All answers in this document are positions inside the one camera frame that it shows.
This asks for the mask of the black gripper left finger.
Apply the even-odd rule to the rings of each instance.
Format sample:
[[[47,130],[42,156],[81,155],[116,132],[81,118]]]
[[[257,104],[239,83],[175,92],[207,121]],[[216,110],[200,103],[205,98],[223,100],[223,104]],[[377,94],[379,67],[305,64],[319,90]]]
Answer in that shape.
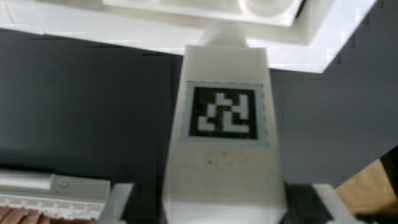
[[[154,183],[118,183],[114,185],[107,219],[107,224],[159,224]]]

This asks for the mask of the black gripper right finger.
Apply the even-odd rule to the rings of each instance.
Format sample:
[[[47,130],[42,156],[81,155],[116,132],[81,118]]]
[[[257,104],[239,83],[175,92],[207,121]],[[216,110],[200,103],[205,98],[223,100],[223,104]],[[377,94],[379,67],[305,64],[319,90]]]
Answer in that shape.
[[[287,185],[289,212],[283,224],[358,224],[329,184]]]

